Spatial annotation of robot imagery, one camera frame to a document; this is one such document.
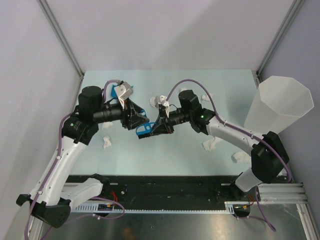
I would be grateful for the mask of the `blue hand brush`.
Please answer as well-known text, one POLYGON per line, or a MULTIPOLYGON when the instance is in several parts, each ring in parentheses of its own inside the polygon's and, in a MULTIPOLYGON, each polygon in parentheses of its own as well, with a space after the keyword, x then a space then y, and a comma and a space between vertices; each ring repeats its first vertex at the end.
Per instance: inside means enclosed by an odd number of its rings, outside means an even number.
POLYGON ((150 121, 148 123, 145 123, 145 124, 142 124, 140 125, 139 127, 137 127, 135 129, 135 134, 138 136, 138 137, 141 137, 142 135, 146 135, 148 134, 150 131, 151 131, 151 128, 152 126, 156 124, 155 121, 150 121))

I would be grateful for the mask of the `blue dustpan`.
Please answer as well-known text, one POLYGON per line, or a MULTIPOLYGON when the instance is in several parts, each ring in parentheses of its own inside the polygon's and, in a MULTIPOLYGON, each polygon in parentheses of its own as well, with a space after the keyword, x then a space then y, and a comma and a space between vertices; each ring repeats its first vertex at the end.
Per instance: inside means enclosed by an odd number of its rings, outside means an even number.
MULTIPOLYGON (((115 88, 117 87, 117 85, 113 85, 112 86, 112 88, 111 88, 111 92, 110 92, 110 96, 112 97, 112 98, 117 98, 118 96, 117 96, 117 93, 116 93, 116 90, 115 90, 115 88)), ((130 89, 129 89, 129 93, 127 94, 127 96, 129 97, 129 96, 131 96, 132 94, 133 94, 133 85, 130 87, 130 89)))

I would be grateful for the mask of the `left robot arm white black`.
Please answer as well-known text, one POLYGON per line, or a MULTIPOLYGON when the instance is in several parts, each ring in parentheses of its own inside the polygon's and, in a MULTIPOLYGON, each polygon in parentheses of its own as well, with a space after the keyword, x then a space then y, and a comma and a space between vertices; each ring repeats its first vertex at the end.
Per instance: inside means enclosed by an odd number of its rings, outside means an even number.
POLYGON ((118 80, 115 84, 115 104, 107 101, 105 88, 87 86, 82 89, 74 111, 60 122, 57 149, 43 175, 29 194, 20 194, 16 200, 19 206, 30 203, 31 216, 53 228, 61 227, 71 210, 82 203, 94 197, 105 200, 110 196, 109 180, 99 174, 63 192, 75 162, 98 132, 99 124, 120 121, 123 128, 134 130, 149 121, 143 109, 130 100, 132 86, 118 80))

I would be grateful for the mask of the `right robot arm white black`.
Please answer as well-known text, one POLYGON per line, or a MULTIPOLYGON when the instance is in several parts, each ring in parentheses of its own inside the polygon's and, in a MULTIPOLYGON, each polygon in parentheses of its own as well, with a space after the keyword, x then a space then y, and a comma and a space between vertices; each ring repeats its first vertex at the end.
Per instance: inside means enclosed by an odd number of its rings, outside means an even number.
POLYGON ((219 120, 216 112, 202 107, 190 89, 180 92, 178 99, 180 107, 171 111, 166 96, 152 98, 158 117, 147 136, 172 134, 174 126, 190 123, 195 132, 218 137, 243 150, 251 157, 251 167, 241 173, 230 188, 235 200, 242 201, 249 190, 259 184, 272 183, 288 168, 289 156, 278 134, 272 131, 260 134, 219 120))

